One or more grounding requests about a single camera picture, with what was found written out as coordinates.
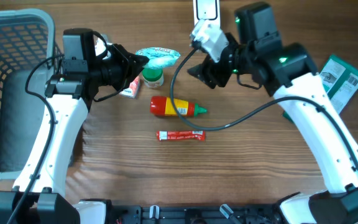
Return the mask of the mint wet wipes pack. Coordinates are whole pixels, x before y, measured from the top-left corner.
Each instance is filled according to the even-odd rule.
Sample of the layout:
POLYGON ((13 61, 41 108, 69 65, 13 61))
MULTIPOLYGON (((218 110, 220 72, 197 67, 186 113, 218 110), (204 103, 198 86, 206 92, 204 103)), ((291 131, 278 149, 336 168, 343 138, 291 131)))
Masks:
POLYGON ((140 49, 136 55, 145 56, 149 59, 144 68, 158 70, 173 66, 181 57, 176 50, 166 49, 162 47, 149 47, 140 49))

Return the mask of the green lid spice jar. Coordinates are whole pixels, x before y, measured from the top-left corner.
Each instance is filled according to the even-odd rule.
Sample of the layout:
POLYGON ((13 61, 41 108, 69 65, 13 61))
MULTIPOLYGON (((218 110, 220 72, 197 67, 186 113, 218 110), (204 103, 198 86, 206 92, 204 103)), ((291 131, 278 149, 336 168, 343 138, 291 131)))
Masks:
POLYGON ((163 85, 164 78, 162 69, 144 68, 142 76, 145 85, 151 89, 159 88, 163 85))

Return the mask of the orange snack packet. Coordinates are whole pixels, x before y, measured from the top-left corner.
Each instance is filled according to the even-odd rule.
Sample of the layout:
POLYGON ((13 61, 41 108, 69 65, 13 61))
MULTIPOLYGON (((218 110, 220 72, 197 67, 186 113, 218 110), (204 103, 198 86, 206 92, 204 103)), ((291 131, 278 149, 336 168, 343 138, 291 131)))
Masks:
POLYGON ((136 77, 134 81, 130 83, 128 88, 120 92, 120 95, 128 98, 136 98, 140 89, 140 84, 140 77, 136 77))

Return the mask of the red sauce bottle green cap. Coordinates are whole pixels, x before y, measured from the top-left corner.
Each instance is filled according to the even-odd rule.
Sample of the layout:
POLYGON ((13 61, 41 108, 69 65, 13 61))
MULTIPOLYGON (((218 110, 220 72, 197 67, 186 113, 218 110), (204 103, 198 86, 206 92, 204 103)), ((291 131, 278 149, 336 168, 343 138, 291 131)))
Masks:
POLYGON ((166 96, 153 96, 150 100, 150 112, 155 116, 182 116, 196 117, 205 114, 208 110, 199 104, 166 96))

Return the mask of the red snack bar wrapper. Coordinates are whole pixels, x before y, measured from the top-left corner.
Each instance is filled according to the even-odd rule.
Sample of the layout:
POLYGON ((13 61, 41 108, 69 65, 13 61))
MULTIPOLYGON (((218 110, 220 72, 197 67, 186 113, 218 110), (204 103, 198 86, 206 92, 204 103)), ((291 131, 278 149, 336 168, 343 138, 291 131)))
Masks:
POLYGON ((187 139, 204 141, 206 133, 204 131, 157 131, 156 136, 159 141, 180 141, 187 139))

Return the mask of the green 3M gloves package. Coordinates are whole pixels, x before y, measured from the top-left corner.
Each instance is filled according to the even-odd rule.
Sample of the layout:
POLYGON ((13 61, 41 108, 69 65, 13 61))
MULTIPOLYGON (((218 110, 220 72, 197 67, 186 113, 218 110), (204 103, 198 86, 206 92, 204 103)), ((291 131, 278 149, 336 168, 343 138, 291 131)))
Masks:
POLYGON ((334 109, 340 114, 358 90, 358 69, 330 55, 319 74, 334 109))

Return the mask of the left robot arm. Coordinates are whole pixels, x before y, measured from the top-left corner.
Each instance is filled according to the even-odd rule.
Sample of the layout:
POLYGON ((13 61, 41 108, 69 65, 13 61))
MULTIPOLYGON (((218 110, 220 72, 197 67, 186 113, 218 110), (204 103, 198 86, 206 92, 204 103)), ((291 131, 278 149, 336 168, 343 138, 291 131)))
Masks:
POLYGON ((64 53, 59 67, 40 96, 45 110, 29 158, 9 191, 0 191, 0 223, 107 223, 110 200, 65 199, 65 181, 72 149, 102 86, 116 93, 128 88, 149 59, 128 52, 120 44, 105 43, 88 28, 63 33, 64 53))

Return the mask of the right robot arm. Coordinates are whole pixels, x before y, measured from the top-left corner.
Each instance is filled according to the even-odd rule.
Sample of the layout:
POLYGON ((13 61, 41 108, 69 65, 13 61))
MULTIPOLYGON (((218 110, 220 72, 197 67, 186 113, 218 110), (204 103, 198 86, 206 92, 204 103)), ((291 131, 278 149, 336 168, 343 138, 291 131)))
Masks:
POLYGON ((257 2, 234 13, 238 38, 216 19, 196 17, 193 47, 206 53, 189 74, 210 88, 224 87, 231 75, 251 75, 289 115, 319 165, 325 190, 296 193, 278 201, 281 223, 358 222, 358 144, 334 109, 307 50, 283 46, 269 4, 257 2))

